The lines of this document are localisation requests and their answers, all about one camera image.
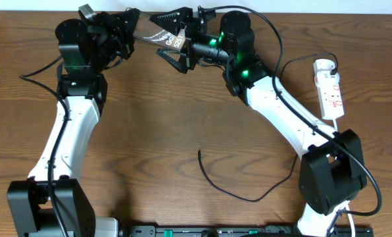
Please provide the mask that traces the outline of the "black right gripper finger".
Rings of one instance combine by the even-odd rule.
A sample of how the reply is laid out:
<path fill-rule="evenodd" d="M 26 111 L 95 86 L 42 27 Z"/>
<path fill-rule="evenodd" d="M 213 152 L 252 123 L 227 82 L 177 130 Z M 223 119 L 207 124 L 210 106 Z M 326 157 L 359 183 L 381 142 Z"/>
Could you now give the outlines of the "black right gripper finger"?
<path fill-rule="evenodd" d="M 167 32 L 179 32 L 193 18 L 193 10 L 182 7 L 167 13 L 152 14 L 149 20 Z"/>
<path fill-rule="evenodd" d="M 178 72 L 186 73 L 187 64 L 185 57 L 179 52 L 172 49 L 160 48 L 157 49 L 156 54 L 164 59 L 167 63 L 173 66 Z M 173 58 L 172 54 L 179 55 L 178 59 Z"/>

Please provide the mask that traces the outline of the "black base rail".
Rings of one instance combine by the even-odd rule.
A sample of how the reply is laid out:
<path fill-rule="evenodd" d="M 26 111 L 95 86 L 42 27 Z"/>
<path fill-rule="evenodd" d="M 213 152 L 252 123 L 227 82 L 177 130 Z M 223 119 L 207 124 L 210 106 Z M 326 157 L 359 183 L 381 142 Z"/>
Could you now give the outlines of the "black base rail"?
<path fill-rule="evenodd" d="M 317 227 L 311 224 L 270 224 L 266 226 L 122 226 L 123 237 L 237 237 L 237 236 L 330 236 L 374 237 L 371 227 Z"/>

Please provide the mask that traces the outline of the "white USB charger adapter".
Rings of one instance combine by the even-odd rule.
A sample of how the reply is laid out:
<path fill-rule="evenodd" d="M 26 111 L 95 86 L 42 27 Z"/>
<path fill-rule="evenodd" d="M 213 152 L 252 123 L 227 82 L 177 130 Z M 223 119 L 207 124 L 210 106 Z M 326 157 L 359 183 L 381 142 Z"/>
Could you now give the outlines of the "white USB charger adapter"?
<path fill-rule="evenodd" d="M 315 75 L 319 75 L 320 72 L 328 72 L 331 76 L 337 74 L 337 64 L 329 59 L 317 59 L 313 63 Z"/>

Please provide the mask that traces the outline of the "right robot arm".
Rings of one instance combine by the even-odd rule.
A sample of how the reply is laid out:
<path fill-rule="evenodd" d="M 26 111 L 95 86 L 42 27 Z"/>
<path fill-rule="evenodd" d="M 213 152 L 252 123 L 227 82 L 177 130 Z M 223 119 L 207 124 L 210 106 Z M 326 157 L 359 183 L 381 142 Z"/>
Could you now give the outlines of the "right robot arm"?
<path fill-rule="evenodd" d="M 299 189 L 306 203 L 297 229 L 305 236 L 330 236 L 340 215 L 355 216 L 349 202 L 368 184 L 375 184 L 364 166 L 359 137 L 352 130 L 339 132 L 336 125 L 328 124 L 343 115 L 337 57 L 332 53 L 315 56 L 314 82 L 322 111 L 317 118 L 282 86 L 277 74 L 285 65 L 268 68 L 255 53 L 251 14 L 246 7 L 224 7 L 218 36 L 207 33 L 207 22 L 216 15 L 213 8 L 194 13 L 182 7 L 154 14 L 150 21 L 180 36 L 174 46 L 180 58 L 159 49 L 163 59 L 181 73 L 199 61 L 223 67 L 230 93 L 269 120 L 291 144 L 301 161 Z"/>

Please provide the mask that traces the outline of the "white power strip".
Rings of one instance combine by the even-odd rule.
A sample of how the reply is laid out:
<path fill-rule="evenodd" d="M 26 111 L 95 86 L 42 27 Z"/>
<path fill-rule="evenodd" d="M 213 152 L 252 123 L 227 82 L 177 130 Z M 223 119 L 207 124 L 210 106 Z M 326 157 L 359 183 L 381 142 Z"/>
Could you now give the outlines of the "white power strip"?
<path fill-rule="evenodd" d="M 330 70 L 319 70 L 314 77 L 324 120 L 338 119 L 345 114 L 339 87 L 339 74 L 331 75 L 330 72 Z"/>

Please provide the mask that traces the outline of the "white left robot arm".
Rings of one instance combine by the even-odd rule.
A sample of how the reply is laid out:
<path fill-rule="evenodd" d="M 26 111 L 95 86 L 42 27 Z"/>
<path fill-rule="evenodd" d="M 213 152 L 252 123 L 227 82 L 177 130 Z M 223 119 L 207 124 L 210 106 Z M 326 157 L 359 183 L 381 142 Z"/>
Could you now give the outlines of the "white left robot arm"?
<path fill-rule="evenodd" d="M 117 219 L 98 217 L 80 185 L 87 145 L 107 100 L 104 71 L 134 52 L 137 9 L 121 13 L 79 8 L 55 30 L 59 56 L 57 115 L 39 161 L 11 182 L 7 201 L 19 236 L 127 236 Z"/>

